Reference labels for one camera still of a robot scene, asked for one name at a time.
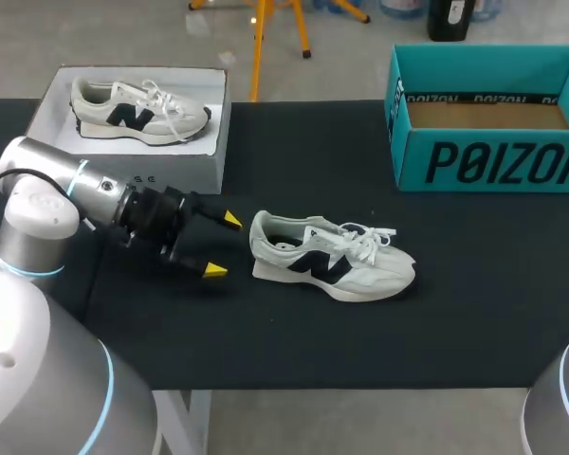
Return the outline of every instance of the sneaker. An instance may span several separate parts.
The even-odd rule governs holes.
[[[153,81],[96,83],[76,79],[71,106],[82,137],[133,137],[148,145],[188,142],[211,119],[202,104],[160,90]]]
[[[296,220],[262,210],[250,228],[253,276],[314,284],[335,300],[386,299],[415,278],[415,260],[390,245],[395,234],[356,223],[337,226],[321,216]]]

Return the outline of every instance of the concrete floor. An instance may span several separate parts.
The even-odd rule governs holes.
[[[61,64],[155,64],[231,67],[232,99],[247,100],[253,9],[214,0],[218,8],[189,13],[188,1],[0,0],[0,97],[41,97]],[[504,3],[469,41],[569,43],[569,0]],[[308,9],[307,61],[291,9],[279,9],[266,30],[262,100],[382,98],[392,44],[425,41],[425,18],[392,19],[376,0],[363,7],[369,25]]]
[[[219,9],[188,13],[186,1],[0,0],[0,98],[41,97],[61,64],[153,64],[228,67],[232,99],[247,100],[253,10],[214,0]],[[424,41],[425,19],[364,7],[370,25],[309,10],[309,61],[291,10],[278,10],[262,100],[382,98],[392,44]],[[569,43],[569,0],[505,0],[505,13],[472,25],[468,40]],[[219,391],[210,455],[517,455],[525,392]]]
[[[218,391],[209,455],[522,455],[526,390]]]

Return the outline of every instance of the cable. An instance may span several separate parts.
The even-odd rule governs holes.
[[[55,180],[50,178],[45,173],[41,173],[40,171],[36,171],[35,169],[28,169],[28,168],[9,169],[7,171],[4,171],[3,173],[0,173],[0,180],[3,179],[4,177],[6,177],[8,175],[12,175],[14,173],[15,174],[27,173],[29,175],[33,175],[34,177],[38,177],[41,180],[44,180],[46,183],[50,184],[55,190],[57,190],[57,192],[61,196],[63,196],[65,199],[67,199],[69,202],[71,202],[74,205],[74,207],[76,208],[76,210],[78,211],[78,214],[80,216],[80,221],[83,221],[84,219],[86,219],[86,215],[84,213],[84,210],[76,203],[76,201],[74,201],[67,194],[67,192],[65,192],[65,190],[59,186],[59,184]]]

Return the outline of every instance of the yellow tripod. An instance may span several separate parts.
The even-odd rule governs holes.
[[[192,0],[188,5],[190,11],[200,9],[207,0]],[[348,0],[330,0],[344,11],[349,12],[355,18],[359,19],[363,24],[369,24],[371,17],[364,13],[361,9],[351,5]],[[300,32],[300,40],[302,42],[302,56],[309,59],[312,56],[310,44],[307,39],[307,31],[305,29],[305,21],[303,19],[302,0],[285,0],[283,3],[275,4],[275,0],[258,0],[257,4],[252,4],[252,0],[245,0],[245,3],[256,8],[256,25],[255,25],[255,62],[253,65],[253,79],[250,87],[250,100],[255,102],[259,99],[259,80],[262,64],[262,46],[264,42],[264,27],[266,17],[273,14],[275,8],[283,8],[291,6],[295,12],[297,20],[297,28]]]

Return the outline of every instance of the teal shoe box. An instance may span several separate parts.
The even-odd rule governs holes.
[[[569,192],[569,45],[395,45],[403,191]]]

